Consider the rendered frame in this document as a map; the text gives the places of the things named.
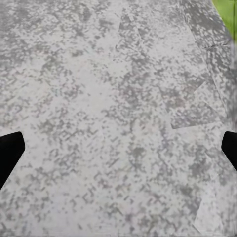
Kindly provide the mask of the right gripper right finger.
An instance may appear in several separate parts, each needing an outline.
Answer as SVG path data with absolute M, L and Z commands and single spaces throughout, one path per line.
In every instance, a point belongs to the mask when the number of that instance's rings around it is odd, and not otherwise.
M 237 171 L 237 133 L 225 132 L 221 148 Z

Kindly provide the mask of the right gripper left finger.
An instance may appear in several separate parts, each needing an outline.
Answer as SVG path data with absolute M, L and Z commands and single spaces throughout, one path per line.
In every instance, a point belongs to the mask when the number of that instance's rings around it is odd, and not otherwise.
M 0 190 L 25 151 L 22 132 L 0 137 Z

